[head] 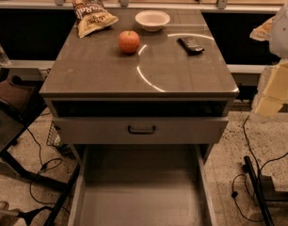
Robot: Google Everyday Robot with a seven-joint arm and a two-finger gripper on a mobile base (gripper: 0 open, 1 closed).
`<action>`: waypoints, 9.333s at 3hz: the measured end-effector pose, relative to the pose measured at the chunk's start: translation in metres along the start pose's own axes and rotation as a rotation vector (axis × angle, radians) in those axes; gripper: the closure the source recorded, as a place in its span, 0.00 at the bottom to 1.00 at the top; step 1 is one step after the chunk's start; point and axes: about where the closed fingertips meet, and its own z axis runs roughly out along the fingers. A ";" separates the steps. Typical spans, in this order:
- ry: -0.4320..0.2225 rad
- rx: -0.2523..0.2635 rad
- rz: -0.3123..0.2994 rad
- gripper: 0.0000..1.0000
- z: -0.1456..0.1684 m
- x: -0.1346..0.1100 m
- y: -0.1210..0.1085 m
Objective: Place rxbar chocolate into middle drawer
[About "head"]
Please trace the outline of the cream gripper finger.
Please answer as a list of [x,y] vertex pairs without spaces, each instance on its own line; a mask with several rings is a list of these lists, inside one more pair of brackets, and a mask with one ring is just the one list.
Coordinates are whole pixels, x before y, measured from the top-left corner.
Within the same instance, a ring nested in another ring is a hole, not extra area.
[[273,17],[269,18],[264,23],[254,28],[249,34],[249,37],[257,41],[270,40],[272,23],[273,23]]
[[288,59],[282,59],[262,72],[250,116],[253,120],[271,120],[287,102]]

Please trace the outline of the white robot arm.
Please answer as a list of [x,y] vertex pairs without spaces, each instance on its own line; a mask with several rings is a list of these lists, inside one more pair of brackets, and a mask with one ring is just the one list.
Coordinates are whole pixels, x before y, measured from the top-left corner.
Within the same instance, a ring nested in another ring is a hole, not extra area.
[[252,103],[251,119],[265,122],[288,102],[288,1],[273,18],[254,29],[250,37],[268,40],[270,53],[280,58],[278,64],[263,70]]

